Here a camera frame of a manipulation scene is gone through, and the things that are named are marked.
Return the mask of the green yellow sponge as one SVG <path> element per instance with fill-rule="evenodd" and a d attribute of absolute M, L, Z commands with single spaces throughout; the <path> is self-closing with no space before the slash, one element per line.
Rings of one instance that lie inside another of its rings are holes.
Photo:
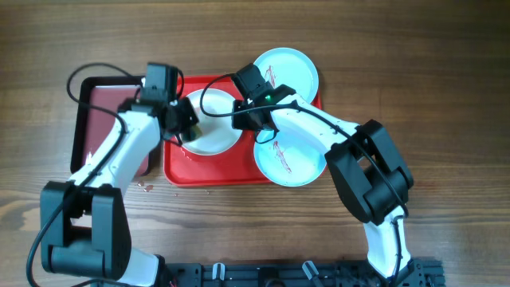
<path fill-rule="evenodd" d="M 183 143 L 188 143 L 188 142 L 195 141 L 201 135 L 202 135 L 202 131 L 201 131 L 200 127 L 197 124 L 195 124 L 195 125 L 189 126 L 188 128 L 185 128 L 181 132 L 180 138 Z"/>

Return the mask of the white plate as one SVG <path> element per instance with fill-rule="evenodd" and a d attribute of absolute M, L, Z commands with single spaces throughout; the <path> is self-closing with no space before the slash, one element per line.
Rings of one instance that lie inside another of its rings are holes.
<path fill-rule="evenodd" d="M 232 128 L 230 117 L 210 117 L 202 113 L 199 106 L 202 89 L 187 95 L 198 116 L 199 134 L 195 140 L 185 142 L 183 147 L 197 155 L 217 155 L 230 149 L 241 137 L 242 131 Z M 230 113 L 234 97 L 215 88 L 208 88 L 202 106 L 208 113 Z"/>

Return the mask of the light blue plate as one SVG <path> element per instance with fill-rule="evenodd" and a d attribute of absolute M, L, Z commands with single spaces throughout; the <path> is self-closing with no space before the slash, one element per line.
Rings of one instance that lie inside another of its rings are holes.
<path fill-rule="evenodd" d="M 287 85 L 309 104 L 319 91 L 319 74 L 312 60 L 299 50 L 280 47 L 260 55 L 254 64 L 273 87 Z"/>
<path fill-rule="evenodd" d="M 255 163 L 262 175 L 275 184 L 301 187 L 318 179 L 326 169 L 323 155 L 283 132 L 258 132 L 255 142 Z"/>

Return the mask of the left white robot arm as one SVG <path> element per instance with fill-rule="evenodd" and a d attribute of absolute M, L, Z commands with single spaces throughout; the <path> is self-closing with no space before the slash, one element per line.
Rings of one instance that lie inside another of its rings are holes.
<path fill-rule="evenodd" d="M 186 97 L 175 104 L 126 100 L 89 163 L 41 191 L 43 269 L 120 285 L 159 285 L 164 260 L 132 247 L 123 196 L 163 136 L 197 122 Z"/>

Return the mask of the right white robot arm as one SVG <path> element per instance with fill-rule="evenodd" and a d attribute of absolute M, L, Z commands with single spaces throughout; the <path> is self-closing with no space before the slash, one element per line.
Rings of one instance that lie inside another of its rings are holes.
<path fill-rule="evenodd" d="M 369 264 L 399 284 L 411 260 L 403 221 L 414 179 L 387 130 L 375 120 L 356 124 L 331 116 L 286 85 L 238 90 L 243 100 L 234 105 L 234 127 L 282 132 L 321 153 L 340 200 L 364 225 Z"/>

